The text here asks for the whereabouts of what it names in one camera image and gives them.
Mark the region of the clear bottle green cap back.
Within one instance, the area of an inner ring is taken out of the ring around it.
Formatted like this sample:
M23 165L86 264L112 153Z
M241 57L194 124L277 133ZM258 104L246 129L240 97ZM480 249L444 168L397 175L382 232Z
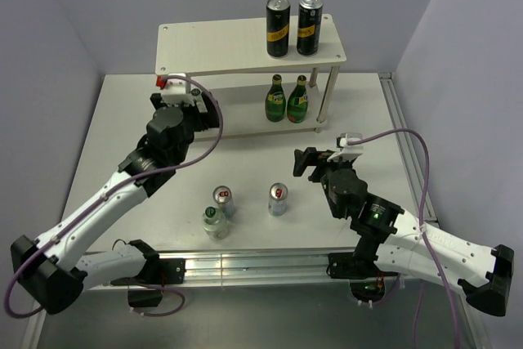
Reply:
M195 100L201 100L202 99L202 92L198 88L193 88L190 91L190 94Z

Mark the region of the clear bottle green cap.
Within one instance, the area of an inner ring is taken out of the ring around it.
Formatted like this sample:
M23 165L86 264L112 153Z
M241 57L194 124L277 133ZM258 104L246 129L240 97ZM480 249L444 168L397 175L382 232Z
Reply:
M224 239L228 234L228 221L224 213L214 207L206 207L202 216L203 229L214 240Z
M202 99L202 92L198 88L193 88L190 91L190 94L195 100L201 100Z

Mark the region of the green glass bottle back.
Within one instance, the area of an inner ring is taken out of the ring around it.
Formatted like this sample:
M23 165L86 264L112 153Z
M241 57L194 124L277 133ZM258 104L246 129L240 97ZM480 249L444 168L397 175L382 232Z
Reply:
M287 103L287 117L292 123L301 123L308 110L308 97L306 91L306 76L297 77L296 87L293 89Z

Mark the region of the green glass bottle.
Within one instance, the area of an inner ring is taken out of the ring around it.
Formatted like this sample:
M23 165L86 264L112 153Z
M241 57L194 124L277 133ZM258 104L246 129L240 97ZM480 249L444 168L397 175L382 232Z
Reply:
M270 90L265 99L266 118L271 122L281 121L286 113L286 97L282 87L282 77L274 74Z
M296 87L293 89L287 103L287 117L292 123L301 123L308 110L308 97L306 91L306 76L297 77Z

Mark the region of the green glass bottle front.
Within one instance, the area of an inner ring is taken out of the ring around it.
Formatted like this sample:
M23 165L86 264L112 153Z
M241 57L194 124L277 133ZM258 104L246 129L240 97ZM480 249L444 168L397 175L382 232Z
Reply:
M286 97L282 87L282 77L274 74L270 90L265 99L266 118L271 122L281 121L286 113Z

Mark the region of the clear bottle green cap front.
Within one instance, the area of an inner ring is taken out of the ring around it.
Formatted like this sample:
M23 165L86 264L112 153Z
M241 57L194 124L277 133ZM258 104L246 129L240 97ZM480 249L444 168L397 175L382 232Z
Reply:
M206 207L202 216L203 229L214 240L224 239L228 234L228 221L224 213L214 207Z

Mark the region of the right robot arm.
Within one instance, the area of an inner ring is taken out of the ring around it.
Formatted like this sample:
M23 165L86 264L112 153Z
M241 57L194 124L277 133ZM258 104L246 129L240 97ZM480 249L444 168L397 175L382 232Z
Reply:
M370 193L352 163L330 150L295 150L293 175L299 177L307 168L313 169L308 179L320 184L332 216L348 220L360 237L354 250L328 255L331 278L409 275L447 284L487 315L506 315L513 275L511 248L481 246L420 224L401 206Z

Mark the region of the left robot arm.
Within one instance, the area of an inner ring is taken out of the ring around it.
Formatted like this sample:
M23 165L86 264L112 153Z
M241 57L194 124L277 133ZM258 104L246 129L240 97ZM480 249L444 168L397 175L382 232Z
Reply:
M217 100L200 91L205 112L191 101L169 103L155 93L154 107L145 135L121 162L110 179L80 208L36 239L22 235L11 245L13 276L3 299L5 312L20 319L11 308L11 292L19 284L41 310L55 315L86 290L114 280L151 284L161 276L159 253L142 240L91 256L90 246L117 220L147 200L176 172L194 165L212 153L186 155L196 133L215 128L221 135L223 114Z

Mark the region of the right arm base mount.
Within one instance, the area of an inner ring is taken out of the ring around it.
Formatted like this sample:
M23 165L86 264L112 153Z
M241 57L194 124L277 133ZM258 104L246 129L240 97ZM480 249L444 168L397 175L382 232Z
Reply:
M353 251L329 253L325 271L333 280L348 280L352 301L370 310L384 304L401 287L401 275L375 265L378 246L375 240L361 238Z

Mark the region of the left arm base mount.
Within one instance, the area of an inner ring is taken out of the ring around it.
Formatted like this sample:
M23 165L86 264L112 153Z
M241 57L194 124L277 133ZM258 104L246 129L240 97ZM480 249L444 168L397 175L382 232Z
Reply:
M164 317L180 311L186 303L186 297L178 289L171 288L170 285L183 283L186 260L181 257L162 259L159 252L141 239L129 241L125 245L136 248L145 257L145 266L137 276L123 277L110 282L112 286L139 286L146 289L143 293L135 289L127 291L127 303L131 312L143 317ZM146 308L157 307L164 294L178 296L180 304L171 311L153 313L146 310Z

